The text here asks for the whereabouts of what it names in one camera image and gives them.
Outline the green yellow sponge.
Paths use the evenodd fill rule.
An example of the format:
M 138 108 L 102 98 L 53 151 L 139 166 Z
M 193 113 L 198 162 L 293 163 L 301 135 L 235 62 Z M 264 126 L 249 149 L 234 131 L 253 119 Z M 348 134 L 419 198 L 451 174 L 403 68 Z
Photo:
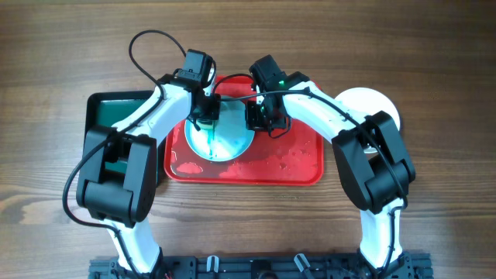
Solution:
M 215 128 L 216 121 L 211 119 L 198 119 L 196 123 L 200 130 L 211 131 Z

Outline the light blue plate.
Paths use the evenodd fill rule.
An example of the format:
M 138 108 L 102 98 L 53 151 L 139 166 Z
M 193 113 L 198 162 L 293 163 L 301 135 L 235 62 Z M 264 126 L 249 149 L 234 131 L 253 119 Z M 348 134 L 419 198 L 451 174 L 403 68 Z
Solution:
M 250 147 L 255 136 L 246 127 L 245 111 L 242 101 L 222 102 L 219 119 L 211 129 L 197 131 L 186 121 L 184 135 L 189 147 L 201 158 L 213 162 L 236 159 Z

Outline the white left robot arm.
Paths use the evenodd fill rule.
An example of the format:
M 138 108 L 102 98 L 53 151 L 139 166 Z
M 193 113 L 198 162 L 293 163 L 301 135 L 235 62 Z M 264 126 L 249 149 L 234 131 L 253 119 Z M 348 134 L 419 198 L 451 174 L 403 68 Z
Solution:
M 116 276 L 167 276 L 147 219 L 157 186 L 157 151 L 179 122 L 197 119 L 200 101 L 219 100 L 214 84 L 166 75 L 154 91 L 131 94 L 144 102 L 126 118 L 86 132 L 83 157 L 70 177 L 78 179 L 76 200 L 95 219 L 92 225 L 113 237 L 119 252 Z

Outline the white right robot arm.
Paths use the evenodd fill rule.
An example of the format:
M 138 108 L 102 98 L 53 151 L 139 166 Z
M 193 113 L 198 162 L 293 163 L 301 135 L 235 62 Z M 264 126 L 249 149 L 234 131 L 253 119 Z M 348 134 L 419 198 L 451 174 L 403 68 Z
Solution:
M 266 110 L 281 110 L 332 144 L 342 188 L 360 210 L 360 257 L 373 275 L 392 273 L 403 254 L 400 215 L 415 167 L 394 118 L 381 108 L 386 97 L 368 101 L 375 107 L 368 112 L 335 100 L 313 81 L 278 81 L 273 88 L 256 83 L 253 91 Z

